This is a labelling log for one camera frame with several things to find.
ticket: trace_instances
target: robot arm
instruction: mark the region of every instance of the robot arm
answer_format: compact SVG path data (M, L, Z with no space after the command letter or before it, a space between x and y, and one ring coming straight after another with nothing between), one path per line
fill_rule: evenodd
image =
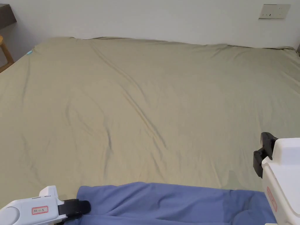
M262 148L253 167L279 225L300 224L300 138L278 139L261 134Z
M90 211L88 201L60 201L56 186L48 186L38 197L15 200L2 208L0 221L1 225L61 225Z

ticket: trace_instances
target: fitted sheet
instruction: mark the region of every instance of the fitted sheet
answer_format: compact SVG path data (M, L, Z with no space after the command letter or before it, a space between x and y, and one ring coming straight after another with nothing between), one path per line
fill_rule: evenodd
M292 49L53 38L0 74L1 206L56 185L261 191L260 133L300 137Z

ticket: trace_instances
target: light switch panel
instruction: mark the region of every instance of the light switch panel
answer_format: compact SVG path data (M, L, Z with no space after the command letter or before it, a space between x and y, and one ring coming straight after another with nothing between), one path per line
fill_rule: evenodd
M264 4L259 19L285 19L290 4Z

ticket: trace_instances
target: blue cloth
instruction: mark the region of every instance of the blue cloth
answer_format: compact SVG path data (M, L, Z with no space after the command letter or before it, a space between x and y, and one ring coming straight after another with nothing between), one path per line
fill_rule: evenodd
M275 223L263 192L173 184L80 187L91 212L68 225L187 225Z

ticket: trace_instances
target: beige bed sheet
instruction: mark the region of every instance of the beige bed sheet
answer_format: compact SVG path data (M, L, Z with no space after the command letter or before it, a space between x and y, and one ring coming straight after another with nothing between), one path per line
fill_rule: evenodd
M261 190L260 133L300 137L290 49L54 38L0 74L1 205L56 185Z

